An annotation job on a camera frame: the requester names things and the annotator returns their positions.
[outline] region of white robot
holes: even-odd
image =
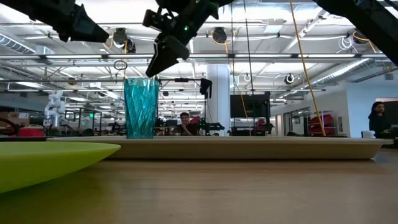
[[[65,113],[65,102],[61,101],[63,92],[61,90],[52,91],[49,95],[49,103],[44,109],[45,120],[43,126],[50,125],[58,127],[60,125],[60,114]]]

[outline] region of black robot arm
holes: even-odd
[[[377,0],[314,0],[324,10],[349,19],[387,57],[398,65],[398,21]],[[147,11],[143,25],[160,31],[155,40],[155,54],[146,74],[152,77],[186,60],[189,40],[196,36],[198,29],[209,16],[218,18],[216,10],[232,0],[157,0],[159,10]],[[169,13],[161,14],[166,8]]]
[[[33,21],[39,20],[52,26],[60,40],[88,41],[105,43],[109,34],[93,22],[85,11],[84,5],[78,6],[75,0],[0,0]]]
[[[329,13],[349,19],[398,65],[398,20],[377,0],[314,0]],[[390,0],[387,4],[398,8]]]

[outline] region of man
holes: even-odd
[[[182,136],[197,136],[198,128],[195,124],[189,123],[189,114],[183,112],[180,114],[181,124],[177,125],[174,129],[174,133],[180,133]]]

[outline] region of desk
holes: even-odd
[[[0,223],[396,224],[398,151],[375,161],[112,161],[0,195]]]

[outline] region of person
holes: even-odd
[[[372,105],[371,114],[369,115],[369,130],[374,131],[377,138],[381,133],[388,132],[391,129],[391,124],[384,116],[383,102],[375,102]]]
[[[183,112],[180,114],[181,124],[174,128],[174,134],[179,133],[182,136],[197,136],[198,128],[195,124],[190,124],[189,114]]]

